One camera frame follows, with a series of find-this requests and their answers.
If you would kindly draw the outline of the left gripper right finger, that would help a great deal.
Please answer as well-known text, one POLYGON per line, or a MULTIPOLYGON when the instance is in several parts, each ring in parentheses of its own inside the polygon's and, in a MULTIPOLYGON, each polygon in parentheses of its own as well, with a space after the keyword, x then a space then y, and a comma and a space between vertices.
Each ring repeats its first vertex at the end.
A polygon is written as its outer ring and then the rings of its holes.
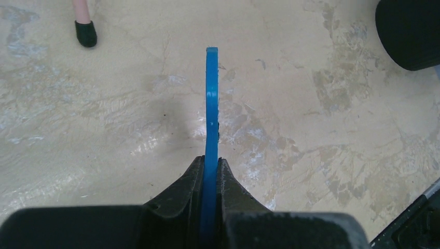
POLYGON ((333 212, 274 212, 234 177, 226 159, 217 172, 217 248, 369 248, 360 223, 333 212))

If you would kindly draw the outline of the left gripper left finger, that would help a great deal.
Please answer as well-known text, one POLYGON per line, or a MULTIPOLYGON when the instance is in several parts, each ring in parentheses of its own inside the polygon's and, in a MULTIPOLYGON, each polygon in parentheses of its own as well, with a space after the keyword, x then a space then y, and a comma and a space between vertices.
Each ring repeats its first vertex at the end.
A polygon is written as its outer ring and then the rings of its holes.
POLYGON ((142 205, 34 207, 1 225, 1 248, 198 248, 204 158, 142 205))

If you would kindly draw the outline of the blue hand brush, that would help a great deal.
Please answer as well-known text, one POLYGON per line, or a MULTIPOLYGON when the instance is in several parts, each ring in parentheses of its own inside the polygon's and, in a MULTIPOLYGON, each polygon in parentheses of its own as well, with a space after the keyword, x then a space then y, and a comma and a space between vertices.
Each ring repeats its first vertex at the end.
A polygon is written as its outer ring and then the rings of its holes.
POLYGON ((206 49, 205 96, 206 130, 205 159, 202 183, 199 246, 215 247, 216 179, 218 166, 218 48, 206 49))

